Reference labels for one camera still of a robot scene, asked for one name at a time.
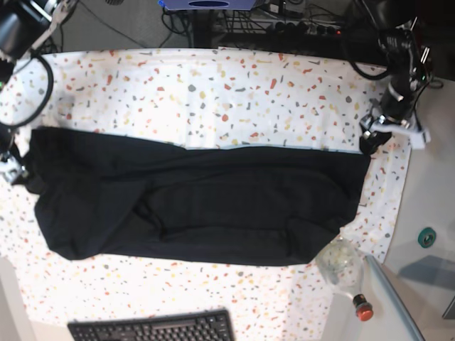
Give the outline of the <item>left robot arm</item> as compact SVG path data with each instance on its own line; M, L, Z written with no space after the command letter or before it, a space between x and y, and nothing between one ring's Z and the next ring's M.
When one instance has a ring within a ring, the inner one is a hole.
M361 70L350 56L346 38L341 41L345 59L367 80L389 80L381 99L372 100L369 112L360 120L360 150L370 156L393 134L405 135L412 148L423 149L431 137L417 116L417 103L423 91L437 81L427 62L429 47L422 46L414 32L418 22L415 1L354 1L351 7L346 33L353 32L361 21L369 24L387 67L376 75Z

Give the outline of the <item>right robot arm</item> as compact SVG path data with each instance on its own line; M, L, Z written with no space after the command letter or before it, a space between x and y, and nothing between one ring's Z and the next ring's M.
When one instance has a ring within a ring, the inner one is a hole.
M41 103L30 116L14 124L1 123L1 177L10 185L22 185L28 177L15 143L16 131L40 115L53 91L53 71L41 55L41 48L72 15L76 6L76 1L1 2L1 89L13 76L16 62L25 55L43 66L48 81Z

